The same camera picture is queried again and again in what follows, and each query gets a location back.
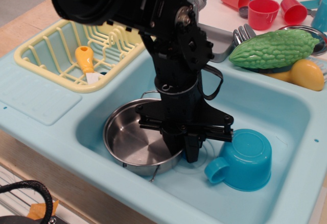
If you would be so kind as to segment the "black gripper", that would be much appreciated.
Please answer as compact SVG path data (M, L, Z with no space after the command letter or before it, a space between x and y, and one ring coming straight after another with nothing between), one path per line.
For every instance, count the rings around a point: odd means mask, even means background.
M162 138L171 153L184 150L189 163L198 161L199 150L206 139L231 142L233 117L206 102L202 79L197 78L191 86L176 89L160 85L155 79L161 99L137 105L142 128L161 131Z

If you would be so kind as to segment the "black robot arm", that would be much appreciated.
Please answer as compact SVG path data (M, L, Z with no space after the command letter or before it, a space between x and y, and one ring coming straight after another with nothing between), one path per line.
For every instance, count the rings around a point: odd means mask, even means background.
M138 105L142 128L158 130L169 149L183 149L188 162L198 160L204 140L231 141L233 117L211 107L202 71L221 78L208 63L213 44L196 21L188 0L51 0L57 14L87 25L118 22L139 31L152 57L159 101Z

